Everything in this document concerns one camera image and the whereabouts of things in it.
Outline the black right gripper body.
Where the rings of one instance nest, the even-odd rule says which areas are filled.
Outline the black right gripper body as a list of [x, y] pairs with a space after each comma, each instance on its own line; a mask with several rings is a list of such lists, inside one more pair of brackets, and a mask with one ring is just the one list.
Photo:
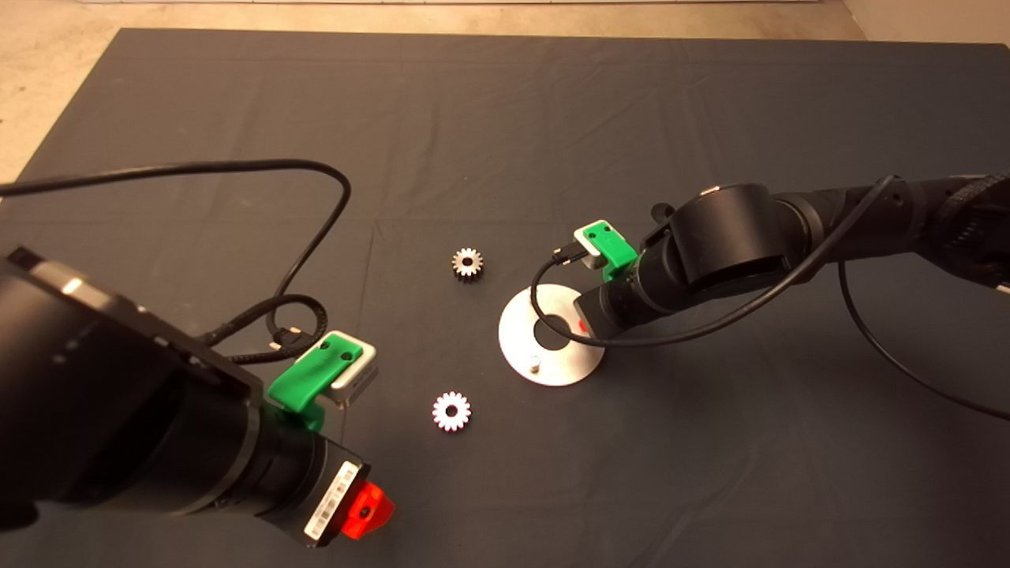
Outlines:
[[578, 296], [574, 308], [594, 339], [616, 339], [684, 312], [686, 284], [679, 258], [668, 251], [643, 252], [627, 272]]

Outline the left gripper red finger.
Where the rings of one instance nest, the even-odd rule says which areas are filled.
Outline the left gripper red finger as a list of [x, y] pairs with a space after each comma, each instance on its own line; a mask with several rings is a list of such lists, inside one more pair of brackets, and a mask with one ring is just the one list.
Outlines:
[[394, 512], [395, 504], [386, 492], [375, 483], [365, 483], [358, 490], [340, 532], [351, 540], [360, 540], [386, 525]]

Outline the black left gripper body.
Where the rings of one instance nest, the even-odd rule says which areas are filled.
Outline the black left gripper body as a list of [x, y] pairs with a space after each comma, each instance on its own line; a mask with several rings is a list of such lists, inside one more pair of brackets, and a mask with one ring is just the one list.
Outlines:
[[256, 517], [304, 547], [326, 547], [350, 516], [369, 464], [310, 429], [268, 424], [260, 431]]

